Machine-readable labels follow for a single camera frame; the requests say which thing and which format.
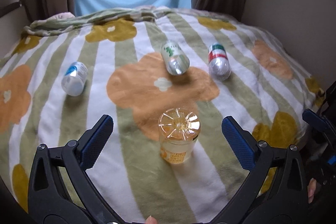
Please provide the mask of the fingertip at bottom edge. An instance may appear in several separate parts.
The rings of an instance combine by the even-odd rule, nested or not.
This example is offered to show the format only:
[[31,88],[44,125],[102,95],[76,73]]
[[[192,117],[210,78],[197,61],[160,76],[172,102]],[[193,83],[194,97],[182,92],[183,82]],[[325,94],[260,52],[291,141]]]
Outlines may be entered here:
[[158,221],[152,216],[148,216],[146,221],[145,221],[146,224],[158,224]]

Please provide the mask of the person's hand at right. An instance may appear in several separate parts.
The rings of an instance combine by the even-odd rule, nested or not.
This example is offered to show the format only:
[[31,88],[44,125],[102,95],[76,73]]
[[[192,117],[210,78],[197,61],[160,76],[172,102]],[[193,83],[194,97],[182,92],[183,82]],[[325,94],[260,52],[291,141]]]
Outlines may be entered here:
[[317,188],[317,181],[315,178],[312,178],[309,182],[309,185],[307,187],[308,192],[308,203],[312,203],[314,199],[314,194]]

